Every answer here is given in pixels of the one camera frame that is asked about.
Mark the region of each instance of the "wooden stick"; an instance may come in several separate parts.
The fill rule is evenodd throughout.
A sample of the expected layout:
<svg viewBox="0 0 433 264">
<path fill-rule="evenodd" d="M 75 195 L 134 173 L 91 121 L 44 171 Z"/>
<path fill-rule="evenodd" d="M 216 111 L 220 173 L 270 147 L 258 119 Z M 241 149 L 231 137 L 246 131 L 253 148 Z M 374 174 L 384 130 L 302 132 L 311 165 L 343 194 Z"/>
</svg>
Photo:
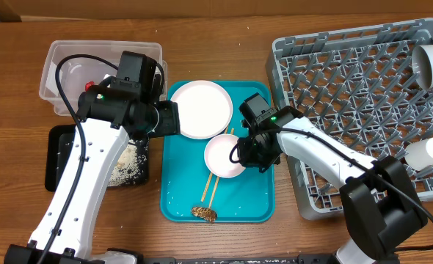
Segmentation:
<svg viewBox="0 0 433 264">
<path fill-rule="evenodd" d="M 205 190 L 203 190 L 202 198 L 200 199 L 201 202 L 205 201 L 205 197 L 207 196 L 208 187 L 211 183 L 211 178 L 213 177 L 214 173 L 210 172 L 210 175 L 208 176 L 207 184 L 205 185 Z"/>
<path fill-rule="evenodd" d="M 216 177 L 214 191 L 211 193 L 210 205 L 208 205 L 208 209 L 211 208 L 211 203 L 214 202 L 214 196 L 215 196 L 215 192 L 217 191 L 218 182 L 219 182 L 219 177 Z"/>
</svg>

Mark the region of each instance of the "white plate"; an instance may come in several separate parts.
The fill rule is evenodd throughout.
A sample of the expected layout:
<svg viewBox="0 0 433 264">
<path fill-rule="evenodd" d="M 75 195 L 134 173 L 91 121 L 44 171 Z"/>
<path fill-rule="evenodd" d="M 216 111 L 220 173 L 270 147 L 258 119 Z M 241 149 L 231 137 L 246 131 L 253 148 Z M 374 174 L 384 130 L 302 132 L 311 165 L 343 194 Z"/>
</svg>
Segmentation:
<svg viewBox="0 0 433 264">
<path fill-rule="evenodd" d="M 232 178 L 240 175 L 246 168 L 241 164 L 234 164 L 230 161 L 230 153 L 238 142 L 238 137 L 231 134 L 222 134 L 212 138 L 207 146 L 203 157 L 205 165 L 216 176 Z M 233 153 L 233 160 L 237 161 L 238 153 Z"/>
<path fill-rule="evenodd" d="M 191 139 L 209 139 L 221 133 L 233 116 L 230 95 L 211 81 L 191 81 L 171 97 L 178 103 L 181 134 Z"/>
</svg>

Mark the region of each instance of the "plastic bin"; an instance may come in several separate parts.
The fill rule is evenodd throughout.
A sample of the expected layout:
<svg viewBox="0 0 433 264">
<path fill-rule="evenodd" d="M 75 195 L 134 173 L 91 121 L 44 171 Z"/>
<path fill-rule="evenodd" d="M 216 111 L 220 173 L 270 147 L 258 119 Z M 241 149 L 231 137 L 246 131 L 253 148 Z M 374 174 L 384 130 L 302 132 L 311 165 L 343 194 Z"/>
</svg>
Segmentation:
<svg viewBox="0 0 433 264">
<path fill-rule="evenodd" d="M 278 38 L 266 64 L 274 104 L 299 109 L 354 150 L 403 158 L 408 144 L 433 137 L 433 87 L 419 89 L 410 67 L 413 48 L 427 44 L 433 18 Z M 433 167 L 404 166 L 421 201 L 433 200 Z M 342 214 L 321 175 L 291 157 L 288 167 L 304 218 Z"/>
<path fill-rule="evenodd" d="M 137 52 L 155 59 L 164 68 L 164 88 L 161 98 L 166 98 L 167 65 L 162 59 L 162 47 L 158 43 L 140 43 L 131 41 L 110 40 L 57 40 L 48 50 L 46 63 L 40 80 L 39 96 L 54 105 L 56 114 L 70 115 L 63 103 L 55 84 L 55 70 L 57 64 L 66 56 L 73 54 L 89 54 L 119 65 L 120 56 L 124 51 Z M 78 97 L 84 91 L 84 86 L 90 81 L 98 84 L 106 74 L 115 76 L 116 70 L 94 59 L 77 58 L 66 62 L 61 69 L 60 79 L 62 88 L 76 111 Z"/>
</svg>

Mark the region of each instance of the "white mug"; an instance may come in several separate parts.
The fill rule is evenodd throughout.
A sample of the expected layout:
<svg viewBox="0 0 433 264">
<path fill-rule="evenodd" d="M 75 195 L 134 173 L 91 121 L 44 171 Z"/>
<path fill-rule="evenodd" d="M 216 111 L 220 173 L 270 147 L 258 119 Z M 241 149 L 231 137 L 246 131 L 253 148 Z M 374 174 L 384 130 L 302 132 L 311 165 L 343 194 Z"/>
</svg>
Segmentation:
<svg viewBox="0 0 433 264">
<path fill-rule="evenodd" d="M 412 51 L 412 71 L 418 73 L 418 85 L 425 90 L 433 87 L 433 45 L 420 45 Z"/>
</svg>

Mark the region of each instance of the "tray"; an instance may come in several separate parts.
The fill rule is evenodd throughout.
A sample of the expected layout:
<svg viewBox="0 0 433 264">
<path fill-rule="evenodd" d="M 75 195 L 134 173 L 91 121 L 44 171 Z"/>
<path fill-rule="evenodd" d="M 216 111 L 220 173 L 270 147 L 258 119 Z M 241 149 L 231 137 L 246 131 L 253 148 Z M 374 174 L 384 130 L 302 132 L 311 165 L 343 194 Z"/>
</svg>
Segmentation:
<svg viewBox="0 0 433 264">
<path fill-rule="evenodd" d="M 170 87 L 168 98 L 188 81 Z M 270 103 L 270 92 L 257 81 L 215 81 L 231 96 L 233 118 L 229 129 L 236 136 L 247 136 L 241 126 L 243 117 L 238 108 L 245 99 L 258 92 Z M 205 202 L 200 202 L 210 171 L 203 160 L 205 146 L 210 139 L 189 139 L 182 135 L 164 138 L 163 171 L 161 177 L 161 212 L 171 221 L 204 221 L 191 215 L 194 206 L 208 207 L 216 176 L 212 177 Z M 259 223 L 269 219 L 275 209 L 274 168 L 261 174 L 258 168 L 247 168 L 238 177 L 220 178 L 213 210 L 215 222 Z"/>
<path fill-rule="evenodd" d="M 408 144 L 433 137 L 433 87 L 419 89 L 410 67 L 413 48 L 427 44 L 433 18 L 281 37 L 266 64 L 274 103 L 366 155 L 403 158 Z M 288 166 L 303 217 L 341 215 L 338 190 L 295 158 Z M 419 198 L 433 200 L 433 167 L 405 169 Z"/>
</svg>

